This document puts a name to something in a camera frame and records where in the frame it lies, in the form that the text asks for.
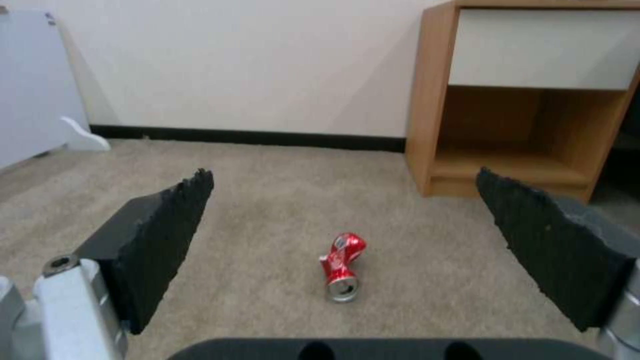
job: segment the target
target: open shelf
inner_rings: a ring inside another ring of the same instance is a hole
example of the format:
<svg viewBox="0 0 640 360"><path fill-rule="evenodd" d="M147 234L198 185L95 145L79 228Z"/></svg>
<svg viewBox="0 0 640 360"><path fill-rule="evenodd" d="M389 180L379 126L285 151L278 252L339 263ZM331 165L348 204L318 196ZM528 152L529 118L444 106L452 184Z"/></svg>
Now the open shelf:
<svg viewBox="0 0 640 360"><path fill-rule="evenodd" d="M560 161L534 152L440 150L431 177L475 179L481 167L532 184L586 186L589 179Z"/></svg>
<svg viewBox="0 0 640 360"><path fill-rule="evenodd" d="M487 167L587 200L623 99L619 91L450 85L427 194L476 196L476 174Z"/></svg>

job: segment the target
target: coca-cola can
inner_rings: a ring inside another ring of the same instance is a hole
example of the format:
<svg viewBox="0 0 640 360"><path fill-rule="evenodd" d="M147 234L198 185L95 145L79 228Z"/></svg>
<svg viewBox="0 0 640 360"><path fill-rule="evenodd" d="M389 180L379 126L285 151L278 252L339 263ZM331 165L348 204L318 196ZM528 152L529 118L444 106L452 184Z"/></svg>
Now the coca-cola can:
<svg viewBox="0 0 640 360"><path fill-rule="evenodd" d="M348 268L367 247L367 243L354 233L342 233L334 239L329 254L320 257L326 275L326 291L336 302L351 301L358 293L358 278Z"/></svg>

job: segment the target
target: white board leg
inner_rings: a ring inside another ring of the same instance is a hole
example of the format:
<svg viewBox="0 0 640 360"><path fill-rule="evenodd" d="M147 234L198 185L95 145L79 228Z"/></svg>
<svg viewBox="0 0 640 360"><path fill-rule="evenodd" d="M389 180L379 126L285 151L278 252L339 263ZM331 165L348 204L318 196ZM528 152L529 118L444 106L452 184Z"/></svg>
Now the white board leg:
<svg viewBox="0 0 640 360"><path fill-rule="evenodd" d="M79 151L108 151L111 146L103 137L91 134L66 116L60 117L67 129L67 148Z"/></svg>

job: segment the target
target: wooden nightstand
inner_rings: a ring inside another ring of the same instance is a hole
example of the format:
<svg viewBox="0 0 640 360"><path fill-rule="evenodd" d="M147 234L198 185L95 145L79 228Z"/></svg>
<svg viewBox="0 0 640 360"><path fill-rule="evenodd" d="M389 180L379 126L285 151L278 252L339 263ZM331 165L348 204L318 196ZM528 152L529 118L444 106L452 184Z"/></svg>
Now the wooden nightstand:
<svg viewBox="0 0 640 360"><path fill-rule="evenodd" d="M487 166L587 202L640 71L640 1L457 0L425 10L406 158L421 194Z"/></svg>

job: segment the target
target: whiteboard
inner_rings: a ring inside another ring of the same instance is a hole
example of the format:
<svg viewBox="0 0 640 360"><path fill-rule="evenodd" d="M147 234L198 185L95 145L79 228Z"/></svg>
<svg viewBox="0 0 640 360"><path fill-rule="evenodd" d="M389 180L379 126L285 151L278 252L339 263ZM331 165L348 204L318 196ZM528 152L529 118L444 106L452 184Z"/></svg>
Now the whiteboard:
<svg viewBox="0 0 640 360"><path fill-rule="evenodd" d="M0 14L0 168L62 146L61 116L88 131L55 21L41 11Z"/></svg>

